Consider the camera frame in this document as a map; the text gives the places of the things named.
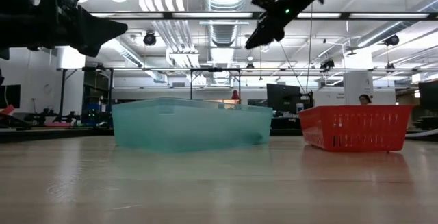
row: person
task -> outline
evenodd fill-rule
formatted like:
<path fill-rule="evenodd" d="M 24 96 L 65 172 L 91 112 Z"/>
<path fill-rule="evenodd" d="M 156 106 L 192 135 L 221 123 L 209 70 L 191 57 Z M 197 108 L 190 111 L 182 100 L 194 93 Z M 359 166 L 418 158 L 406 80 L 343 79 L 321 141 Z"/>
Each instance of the person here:
<path fill-rule="evenodd" d="M 372 103 L 370 96 L 367 94 L 361 95 L 359 101 L 361 102 L 361 105 L 370 105 Z"/>

